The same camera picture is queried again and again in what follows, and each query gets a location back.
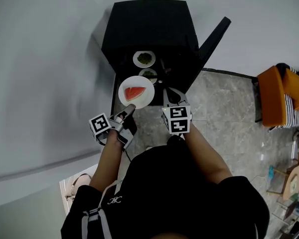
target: watermelon slice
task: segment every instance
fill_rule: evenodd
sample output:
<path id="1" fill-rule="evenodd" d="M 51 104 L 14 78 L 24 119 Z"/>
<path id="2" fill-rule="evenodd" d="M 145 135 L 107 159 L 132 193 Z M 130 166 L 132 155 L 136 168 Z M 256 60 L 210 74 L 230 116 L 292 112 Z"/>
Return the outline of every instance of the watermelon slice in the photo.
<path id="1" fill-rule="evenodd" d="M 127 88 L 124 90 L 126 101 L 133 100 L 135 98 L 138 98 L 141 94 L 144 93 L 146 88 L 144 87 L 133 87 L 133 88 Z"/>

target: small plate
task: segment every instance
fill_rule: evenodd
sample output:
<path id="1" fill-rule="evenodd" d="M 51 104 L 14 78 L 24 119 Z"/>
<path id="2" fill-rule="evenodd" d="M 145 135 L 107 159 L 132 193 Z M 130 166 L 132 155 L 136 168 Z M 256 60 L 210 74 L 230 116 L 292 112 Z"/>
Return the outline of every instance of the small plate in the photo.
<path id="1" fill-rule="evenodd" d="M 145 72 L 151 72 L 153 75 L 157 75 L 157 72 L 154 69 L 152 69 L 152 68 L 144 68 L 144 69 L 142 69 L 140 71 L 139 76 L 143 76 L 143 74 Z M 157 78 L 153 78 L 153 79 L 149 79 L 149 80 L 150 80 L 150 82 L 152 82 L 154 84 L 157 81 Z"/>
<path id="2" fill-rule="evenodd" d="M 145 87 L 146 89 L 143 92 L 143 94 L 141 94 L 138 98 L 126 101 L 124 90 L 132 87 Z M 152 82 L 150 82 L 149 79 L 143 76 L 131 76 L 124 80 L 119 87 L 119 99 L 121 103 L 125 106 L 134 104 L 136 106 L 136 109 L 141 109 L 145 106 L 148 106 L 150 102 L 153 100 L 154 94 L 155 89 Z"/>
<path id="3" fill-rule="evenodd" d="M 140 61 L 138 61 L 138 57 L 141 53 L 148 53 L 149 55 L 151 55 L 151 61 L 148 63 L 148 64 L 142 64 Z M 137 51 L 135 52 L 134 56 L 133 56 L 133 62 L 136 66 L 140 67 L 140 68 L 147 68 L 147 67 L 150 67 L 152 66 L 154 63 L 155 63 L 155 60 L 156 60 L 156 57 L 155 57 L 155 54 L 154 52 L 152 51 Z"/>

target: marble floor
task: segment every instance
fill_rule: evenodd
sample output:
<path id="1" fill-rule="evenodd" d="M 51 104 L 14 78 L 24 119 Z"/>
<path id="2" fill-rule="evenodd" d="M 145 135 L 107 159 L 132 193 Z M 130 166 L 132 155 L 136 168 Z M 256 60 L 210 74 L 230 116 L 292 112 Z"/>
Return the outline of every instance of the marble floor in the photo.
<path id="1" fill-rule="evenodd" d="M 193 113 L 193 123 L 223 157 L 233 175 L 246 176 L 276 212 L 281 201 L 266 193 L 270 165 L 286 169 L 290 165 L 294 129 L 268 132 L 261 122 L 255 123 L 255 99 L 250 79 L 202 71 L 186 94 Z M 115 111 L 122 104 L 116 98 Z M 161 118 L 161 107 L 145 107 L 134 114 L 138 131 L 128 148 L 130 158 L 147 147 L 166 144 L 169 134 Z M 119 171 L 123 179 L 129 160 L 124 154 Z M 279 191 L 283 178 L 267 179 L 270 190 Z M 279 238 L 284 223 L 271 215 L 266 239 Z"/>

